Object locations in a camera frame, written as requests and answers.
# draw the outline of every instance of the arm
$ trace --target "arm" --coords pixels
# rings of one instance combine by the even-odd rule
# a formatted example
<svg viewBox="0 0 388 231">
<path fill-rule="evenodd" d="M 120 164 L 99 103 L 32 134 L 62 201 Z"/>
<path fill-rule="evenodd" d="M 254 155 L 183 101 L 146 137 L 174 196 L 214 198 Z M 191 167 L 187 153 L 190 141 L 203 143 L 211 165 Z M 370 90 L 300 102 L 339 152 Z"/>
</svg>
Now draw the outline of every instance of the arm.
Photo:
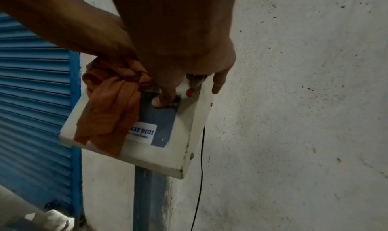
<svg viewBox="0 0 388 231">
<path fill-rule="evenodd" d="M 92 55 L 134 53 L 120 17 L 82 0 L 0 0 L 0 11 L 69 50 Z"/>
<path fill-rule="evenodd" d="M 155 106 L 174 99 L 186 74 L 215 73 L 219 92 L 236 58 L 229 38 L 234 0 L 113 1 L 139 60 L 162 87 Z"/>
</svg>

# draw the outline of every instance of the orange cloth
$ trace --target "orange cloth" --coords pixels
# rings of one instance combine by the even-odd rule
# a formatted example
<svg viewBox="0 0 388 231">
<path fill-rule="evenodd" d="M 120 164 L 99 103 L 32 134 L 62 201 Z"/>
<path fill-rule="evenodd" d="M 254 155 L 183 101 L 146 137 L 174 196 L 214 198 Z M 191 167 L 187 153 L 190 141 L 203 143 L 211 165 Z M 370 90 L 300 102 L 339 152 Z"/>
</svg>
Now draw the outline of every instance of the orange cloth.
<svg viewBox="0 0 388 231">
<path fill-rule="evenodd" d="M 87 65 L 82 79 L 89 102 L 78 120 L 74 140 L 83 145 L 90 141 L 117 158 L 139 119 L 140 89 L 154 83 L 132 57 L 97 57 Z"/>
</svg>

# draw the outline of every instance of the wire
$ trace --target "wire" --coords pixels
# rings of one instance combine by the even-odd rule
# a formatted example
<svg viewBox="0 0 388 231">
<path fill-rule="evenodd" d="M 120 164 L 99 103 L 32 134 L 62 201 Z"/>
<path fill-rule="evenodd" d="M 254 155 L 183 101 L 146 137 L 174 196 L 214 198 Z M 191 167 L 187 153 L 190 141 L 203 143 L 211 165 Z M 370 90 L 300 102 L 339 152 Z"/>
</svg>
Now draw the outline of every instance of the wire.
<svg viewBox="0 0 388 231">
<path fill-rule="evenodd" d="M 195 218 L 197 217 L 198 207 L 199 207 L 199 201 L 201 200 L 201 193 L 202 193 L 202 183 L 203 183 L 203 165 L 202 165 L 202 156 L 203 156 L 203 143 L 205 142 L 205 127 L 203 127 L 203 134 L 202 134 L 202 148 L 201 148 L 201 187 L 199 188 L 199 196 L 198 196 L 198 202 L 197 207 L 195 208 L 195 214 L 194 214 L 194 220 L 193 224 L 191 225 L 191 231 L 193 231 Z"/>
</svg>

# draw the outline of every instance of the metal shutter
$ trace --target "metal shutter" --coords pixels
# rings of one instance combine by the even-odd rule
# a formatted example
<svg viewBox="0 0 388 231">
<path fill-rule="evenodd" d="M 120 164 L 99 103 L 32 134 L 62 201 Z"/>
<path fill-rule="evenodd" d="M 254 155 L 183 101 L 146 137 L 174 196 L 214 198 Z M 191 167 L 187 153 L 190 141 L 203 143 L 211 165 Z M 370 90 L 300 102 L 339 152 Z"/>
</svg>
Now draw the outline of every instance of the metal shutter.
<svg viewBox="0 0 388 231">
<path fill-rule="evenodd" d="M 80 96 L 80 56 L 0 12 L 0 184 L 79 219 L 81 151 L 59 143 Z"/>
</svg>

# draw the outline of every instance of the finger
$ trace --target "finger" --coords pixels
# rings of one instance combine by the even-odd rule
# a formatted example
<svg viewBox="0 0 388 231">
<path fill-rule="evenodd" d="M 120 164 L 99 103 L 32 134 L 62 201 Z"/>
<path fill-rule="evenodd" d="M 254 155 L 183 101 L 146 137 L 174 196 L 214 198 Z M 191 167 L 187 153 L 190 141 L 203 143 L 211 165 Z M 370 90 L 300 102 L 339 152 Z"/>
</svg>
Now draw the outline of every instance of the finger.
<svg viewBox="0 0 388 231">
<path fill-rule="evenodd" d="M 213 77 L 214 84 L 213 84 L 213 89 L 211 90 L 211 92 L 213 94 L 219 93 L 222 86 L 226 82 L 226 76 L 228 75 L 229 70 L 230 70 L 230 68 L 228 68 L 226 70 L 222 70 L 222 71 L 214 74 L 214 77 Z"/>
<path fill-rule="evenodd" d="M 155 97 L 152 100 L 152 105 L 156 109 L 164 108 L 168 105 L 170 105 L 176 96 L 176 89 L 175 88 L 160 88 L 162 90 L 162 93 Z"/>
</svg>

